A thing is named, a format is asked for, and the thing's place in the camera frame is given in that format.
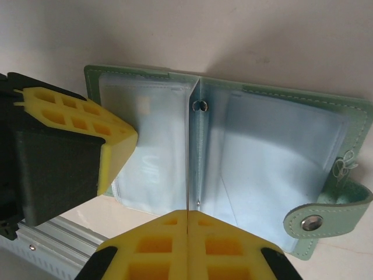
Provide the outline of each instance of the leather strap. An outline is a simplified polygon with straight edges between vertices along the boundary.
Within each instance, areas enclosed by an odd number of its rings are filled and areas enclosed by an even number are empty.
[[[343,235],[352,231],[373,200],[369,189],[349,178],[336,189],[338,193],[334,190],[333,195],[336,197],[333,204],[306,204],[290,211],[285,217],[285,231],[299,239],[292,252],[296,257],[309,259],[318,238]],[[302,229],[301,222],[310,215],[321,216],[323,224],[320,228],[307,232]]]

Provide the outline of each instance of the wallet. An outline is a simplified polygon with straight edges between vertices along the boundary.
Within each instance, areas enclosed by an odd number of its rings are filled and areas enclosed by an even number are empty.
[[[88,96],[132,125],[107,195],[164,215],[198,210],[307,260],[372,201],[349,178],[372,104],[344,96],[131,67],[85,67]]]

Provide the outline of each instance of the white table surface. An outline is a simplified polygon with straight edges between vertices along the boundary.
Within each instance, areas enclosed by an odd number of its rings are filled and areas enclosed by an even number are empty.
[[[373,100],[372,15],[371,0],[2,0],[0,72],[86,95],[85,65],[143,65]],[[372,133],[353,171],[370,189]],[[152,218],[105,197],[65,216],[106,236]],[[304,279],[371,279],[372,219],[291,261]]]

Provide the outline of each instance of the stitching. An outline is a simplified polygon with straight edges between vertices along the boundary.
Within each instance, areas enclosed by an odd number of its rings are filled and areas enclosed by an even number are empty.
[[[87,73],[89,74],[89,72],[105,72],[105,73],[114,73],[114,74],[121,74],[121,75],[133,75],[133,76],[137,75],[137,74],[131,74],[131,73],[124,74],[124,73],[115,72],[115,71],[103,71],[103,70],[98,70],[98,69],[90,69],[90,70],[88,70]],[[174,79],[174,78],[155,77],[155,76],[150,76],[150,75],[146,75],[146,76],[148,76],[150,78]],[[89,84],[90,91],[92,92],[92,85],[91,85],[91,81],[90,81],[89,75],[88,75],[88,84]],[[224,88],[230,88],[230,89],[237,90],[237,88],[234,88],[234,87],[222,86],[222,85],[218,85],[218,86],[221,87],[221,88],[224,87]],[[348,108],[352,108],[352,109],[364,112],[365,119],[364,119],[364,122],[363,122],[363,126],[361,127],[360,132],[359,132],[359,134],[357,135],[357,137],[355,139],[355,142],[354,142],[354,145],[353,145],[352,149],[354,149],[356,147],[356,145],[358,144],[358,141],[359,141],[361,135],[363,134],[363,132],[365,130],[365,126],[366,126],[367,121],[368,121],[368,113],[365,110],[363,110],[363,109],[361,109],[359,107],[356,107],[356,106],[349,106],[349,105],[344,105],[344,104],[339,104],[339,103],[333,103],[333,102],[327,102],[327,101],[309,99],[309,98],[298,97],[298,96],[290,96],[290,95],[284,95],[284,94],[277,94],[277,93],[258,92],[258,91],[246,90],[246,89],[243,89],[243,91],[245,91],[245,92],[252,92],[252,93],[259,93],[259,94],[262,94],[262,95],[288,97],[288,98],[293,98],[293,99],[298,99],[298,100],[305,100],[305,101],[311,101],[311,102],[316,102],[316,103],[318,102],[318,103],[330,104],[330,105],[334,105],[334,106],[348,107]],[[308,254],[308,252],[309,252],[309,250],[310,250],[313,242],[314,242],[314,240],[312,239],[310,241],[310,243],[309,243],[309,246],[308,246],[305,254],[302,254],[302,256],[305,256],[305,255]]]
[[[352,208],[352,209],[342,209],[342,210],[317,210],[317,209],[307,209],[307,210],[304,210],[300,213],[298,213],[296,216],[294,216],[290,221],[289,221],[289,228],[290,228],[290,231],[296,235],[296,236],[301,236],[301,237],[318,237],[318,236],[332,236],[332,235],[343,235],[347,232],[349,232],[349,230],[346,230],[346,231],[341,231],[341,232],[333,232],[333,233],[319,233],[319,234],[297,234],[296,232],[294,232],[293,230],[293,222],[294,220],[304,214],[305,212],[328,212],[328,213],[341,213],[341,212],[348,212],[348,211],[357,211],[357,210],[362,210],[362,209],[366,209],[366,207],[358,207],[358,208]]]
[[[210,86],[219,86],[221,88],[227,88],[227,89],[234,89],[234,90],[239,90],[238,88],[236,87],[229,87],[229,86],[221,86],[221,85],[214,85],[212,83],[206,83],[207,85],[210,85]],[[363,125],[360,129],[360,132],[359,134],[357,135],[356,139],[355,139],[355,142],[354,142],[354,145],[352,147],[352,149],[354,149],[360,139],[360,136],[363,134],[364,130],[365,130],[365,126],[367,124],[367,121],[368,121],[368,112],[363,110],[362,108],[359,108],[359,107],[356,107],[356,106],[350,106],[350,105],[345,105],[345,104],[339,104],[339,103],[334,103],[334,102],[328,102],[328,101],[322,101],[322,100],[318,100],[318,99],[310,99],[310,98],[304,98],[304,97],[298,97],[298,96],[292,96],[292,95],[284,95],[284,94],[278,94],[278,93],[268,93],[268,92],[259,92],[259,91],[255,91],[255,90],[247,90],[247,89],[241,89],[245,92],[251,92],[251,93],[257,93],[257,94],[261,94],[261,95],[271,95],[271,96],[280,96],[280,97],[288,97],[288,98],[293,98],[293,99],[297,99],[297,100],[305,100],[305,101],[311,101],[311,102],[315,102],[315,103],[323,103],[323,104],[330,104],[330,105],[334,105],[334,106],[340,106],[340,107],[347,107],[347,108],[351,108],[351,109],[355,109],[355,110],[358,110],[358,111],[362,111],[364,112],[365,114],[365,119],[364,119],[364,122],[363,122]]]

